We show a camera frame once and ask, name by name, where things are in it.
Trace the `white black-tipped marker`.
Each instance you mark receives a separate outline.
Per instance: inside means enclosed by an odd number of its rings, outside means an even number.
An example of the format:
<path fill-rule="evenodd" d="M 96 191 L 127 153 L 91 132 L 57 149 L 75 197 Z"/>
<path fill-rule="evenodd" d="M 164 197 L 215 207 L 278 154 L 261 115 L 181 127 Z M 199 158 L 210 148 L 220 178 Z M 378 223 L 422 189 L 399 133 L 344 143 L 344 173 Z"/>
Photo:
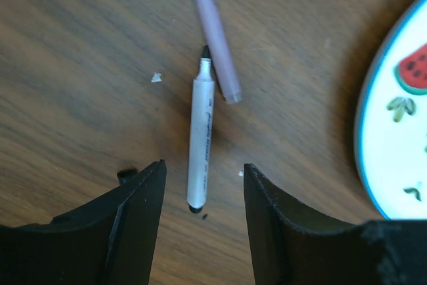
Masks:
<path fill-rule="evenodd" d="M 211 76 L 211 55 L 206 45 L 201 54 L 199 73 L 193 80 L 191 101 L 187 204 L 194 214 L 200 213 L 207 201 L 215 93 L 216 83 Z"/>

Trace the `small black marker cap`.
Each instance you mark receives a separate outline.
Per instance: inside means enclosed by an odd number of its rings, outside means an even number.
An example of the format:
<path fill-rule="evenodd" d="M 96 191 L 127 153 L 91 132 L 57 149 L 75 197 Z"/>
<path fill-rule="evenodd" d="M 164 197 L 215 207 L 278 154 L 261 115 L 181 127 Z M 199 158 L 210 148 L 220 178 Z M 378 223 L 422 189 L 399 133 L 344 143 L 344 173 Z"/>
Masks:
<path fill-rule="evenodd" d="M 118 179 L 120 185 L 124 185 L 137 174 L 138 174 L 137 169 L 129 168 L 129 169 L 121 170 L 121 171 L 117 172 L 117 179 Z"/>

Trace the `red pen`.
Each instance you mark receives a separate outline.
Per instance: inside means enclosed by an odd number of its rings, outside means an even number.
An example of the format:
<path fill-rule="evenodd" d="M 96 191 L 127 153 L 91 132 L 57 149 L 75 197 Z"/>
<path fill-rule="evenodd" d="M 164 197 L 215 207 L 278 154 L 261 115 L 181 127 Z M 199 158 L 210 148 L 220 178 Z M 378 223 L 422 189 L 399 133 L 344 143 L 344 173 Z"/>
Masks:
<path fill-rule="evenodd" d="M 226 103 L 238 103 L 242 100 L 242 89 L 215 1 L 195 0 L 195 3 L 222 95 Z"/>

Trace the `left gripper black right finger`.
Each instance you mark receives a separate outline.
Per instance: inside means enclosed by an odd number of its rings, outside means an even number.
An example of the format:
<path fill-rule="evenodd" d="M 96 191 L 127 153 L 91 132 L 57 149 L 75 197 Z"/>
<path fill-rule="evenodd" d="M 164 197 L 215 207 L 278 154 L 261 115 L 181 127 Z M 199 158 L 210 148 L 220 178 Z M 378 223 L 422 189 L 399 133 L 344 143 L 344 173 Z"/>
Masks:
<path fill-rule="evenodd" d="M 325 215 L 244 166 L 244 201 L 257 284 L 425 284 L 426 222 Z"/>

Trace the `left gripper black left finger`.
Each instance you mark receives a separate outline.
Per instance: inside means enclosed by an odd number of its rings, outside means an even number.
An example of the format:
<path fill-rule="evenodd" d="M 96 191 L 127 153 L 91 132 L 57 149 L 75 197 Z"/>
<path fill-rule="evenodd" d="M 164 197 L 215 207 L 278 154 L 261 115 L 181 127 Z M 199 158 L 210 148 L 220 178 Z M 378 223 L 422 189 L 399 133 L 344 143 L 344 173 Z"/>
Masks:
<path fill-rule="evenodd" d="M 1 227 L 2 284 L 148 284 L 167 169 L 163 160 L 48 224 Z"/>

